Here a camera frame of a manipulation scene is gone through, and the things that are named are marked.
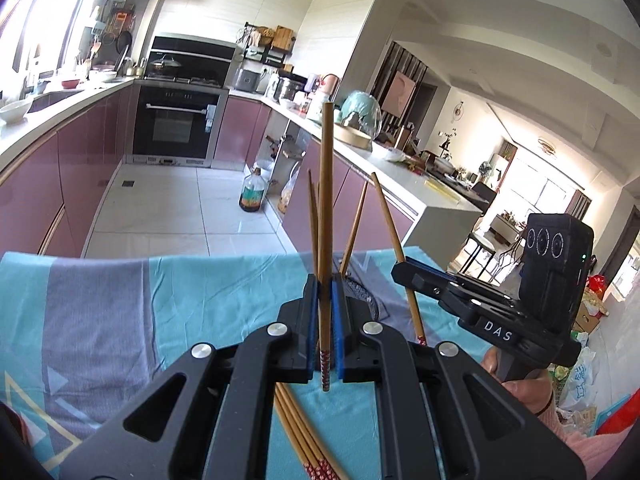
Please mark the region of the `person right hand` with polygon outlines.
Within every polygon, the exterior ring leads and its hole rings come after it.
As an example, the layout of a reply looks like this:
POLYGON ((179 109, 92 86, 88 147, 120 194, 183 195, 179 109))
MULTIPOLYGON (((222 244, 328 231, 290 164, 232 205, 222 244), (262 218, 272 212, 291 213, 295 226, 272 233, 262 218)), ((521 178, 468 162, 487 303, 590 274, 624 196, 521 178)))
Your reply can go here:
POLYGON ((498 350, 495 347, 486 351, 480 365, 536 416, 540 416, 550 408, 554 391, 550 375, 546 370, 525 379, 509 380, 508 382, 501 380, 497 376, 498 350))

